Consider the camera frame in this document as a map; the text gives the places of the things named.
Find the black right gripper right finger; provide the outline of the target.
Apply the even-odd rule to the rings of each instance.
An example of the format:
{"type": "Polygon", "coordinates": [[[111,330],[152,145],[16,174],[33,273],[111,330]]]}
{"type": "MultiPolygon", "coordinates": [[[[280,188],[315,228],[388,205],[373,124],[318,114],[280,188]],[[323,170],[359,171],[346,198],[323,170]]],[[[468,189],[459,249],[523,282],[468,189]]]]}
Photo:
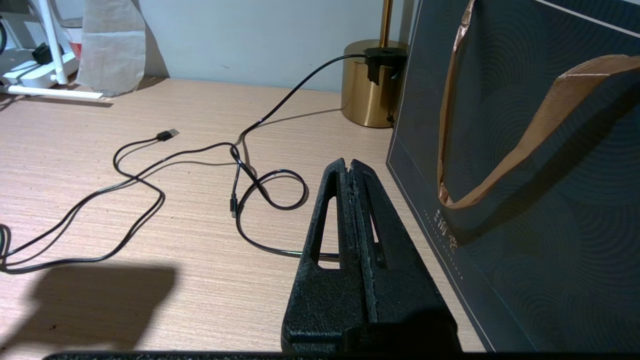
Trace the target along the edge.
{"type": "Polygon", "coordinates": [[[375,171],[351,164],[366,319],[355,353],[461,353],[458,326],[375,171]]]}

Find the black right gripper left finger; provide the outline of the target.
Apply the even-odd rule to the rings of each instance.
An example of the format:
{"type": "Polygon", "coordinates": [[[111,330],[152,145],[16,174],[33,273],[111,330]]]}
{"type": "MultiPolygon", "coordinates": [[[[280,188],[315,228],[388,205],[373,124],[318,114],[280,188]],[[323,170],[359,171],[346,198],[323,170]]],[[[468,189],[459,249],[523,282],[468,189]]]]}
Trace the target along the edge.
{"type": "Polygon", "coordinates": [[[324,170],[317,200],[281,326],[285,353],[340,353],[345,333],[371,320],[368,271],[374,262],[367,187],[367,166],[343,158],[324,170]],[[319,265],[327,210],[336,200],[338,269],[319,265]]]}

